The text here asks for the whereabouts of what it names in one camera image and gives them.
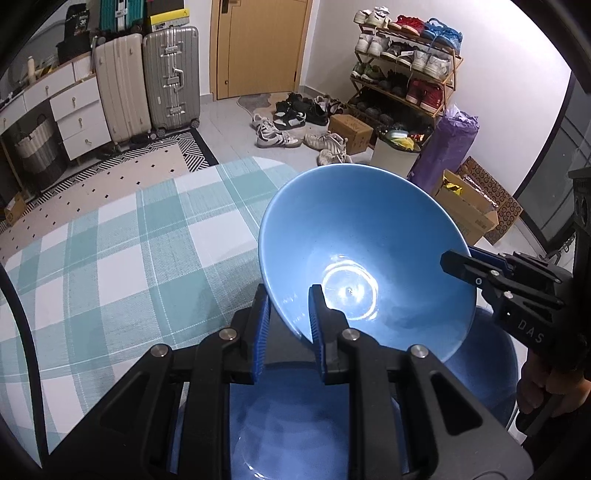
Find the person's right hand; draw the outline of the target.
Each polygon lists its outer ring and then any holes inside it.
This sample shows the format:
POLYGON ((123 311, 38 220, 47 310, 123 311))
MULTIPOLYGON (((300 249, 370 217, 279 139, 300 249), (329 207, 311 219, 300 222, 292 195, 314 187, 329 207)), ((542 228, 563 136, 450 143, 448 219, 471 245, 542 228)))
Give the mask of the person's right hand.
POLYGON ((545 393, 562 397, 553 413, 560 416, 577 410, 586 402, 590 382, 580 372, 560 372, 547 367, 538 355, 529 350, 517 384, 519 410, 525 414, 532 413, 542 406, 545 393))

